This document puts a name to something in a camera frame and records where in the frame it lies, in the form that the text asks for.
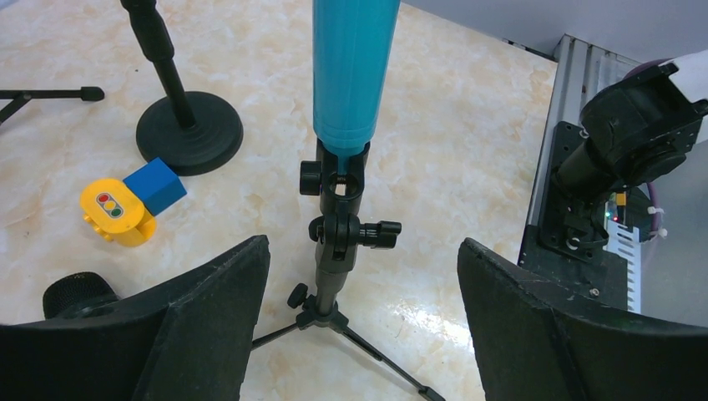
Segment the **black tripod mic stand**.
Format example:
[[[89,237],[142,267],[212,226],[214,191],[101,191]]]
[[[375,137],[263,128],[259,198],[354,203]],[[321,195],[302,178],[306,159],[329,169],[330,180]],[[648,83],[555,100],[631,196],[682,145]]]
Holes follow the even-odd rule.
[[[358,217],[365,189],[369,149],[369,145],[364,145],[361,152],[348,157],[346,170],[340,171],[339,157],[319,141],[316,158],[301,162],[299,191],[301,195],[316,196],[320,200],[321,214],[308,226],[308,235],[316,244],[316,293],[310,294],[304,283],[297,284],[287,300],[290,308],[301,309],[295,321],[257,338],[251,347],[260,348],[296,329],[304,331],[312,326],[329,328],[374,360],[386,364],[424,399],[440,400],[442,395],[439,392],[420,383],[352,330],[336,301],[355,266],[358,248],[392,249],[402,231],[401,223],[396,221],[363,223]]]

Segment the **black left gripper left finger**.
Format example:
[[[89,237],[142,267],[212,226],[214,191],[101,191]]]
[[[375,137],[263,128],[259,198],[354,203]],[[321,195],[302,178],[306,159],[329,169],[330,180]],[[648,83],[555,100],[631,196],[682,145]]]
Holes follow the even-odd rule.
[[[4,400],[237,400],[270,265],[253,236],[80,317],[1,328]]]

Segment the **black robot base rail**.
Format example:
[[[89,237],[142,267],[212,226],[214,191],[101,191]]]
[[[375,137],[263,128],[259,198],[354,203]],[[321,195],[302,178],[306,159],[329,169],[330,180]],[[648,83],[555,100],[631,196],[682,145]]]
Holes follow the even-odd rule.
[[[559,188],[556,170],[588,135],[582,108],[621,80],[634,60],[564,35],[518,265],[581,296],[641,311],[640,231],[615,221],[609,195],[581,200]]]

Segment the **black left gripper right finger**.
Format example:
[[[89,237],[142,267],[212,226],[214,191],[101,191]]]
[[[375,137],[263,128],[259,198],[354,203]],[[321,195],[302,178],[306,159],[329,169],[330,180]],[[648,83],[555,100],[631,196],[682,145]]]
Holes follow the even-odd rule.
[[[468,238],[458,280],[488,400],[704,400],[707,331],[591,300]]]

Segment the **teal blue microphone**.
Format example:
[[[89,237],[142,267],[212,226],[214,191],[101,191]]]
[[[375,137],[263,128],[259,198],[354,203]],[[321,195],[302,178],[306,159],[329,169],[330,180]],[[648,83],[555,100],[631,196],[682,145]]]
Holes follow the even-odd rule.
[[[315,0],[313,128],[325,149],[348,169],[377,126],[398,0]]]

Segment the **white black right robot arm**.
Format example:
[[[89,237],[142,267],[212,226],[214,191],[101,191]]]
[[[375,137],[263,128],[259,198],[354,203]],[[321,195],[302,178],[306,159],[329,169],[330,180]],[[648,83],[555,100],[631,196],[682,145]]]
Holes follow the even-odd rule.
[[[704,400],[707,330],[641,315],[608,201],[707,138],[707,54],[642,65],[551,136],[539,218],[513,263],[474,239],[458,280],[488,400]]]

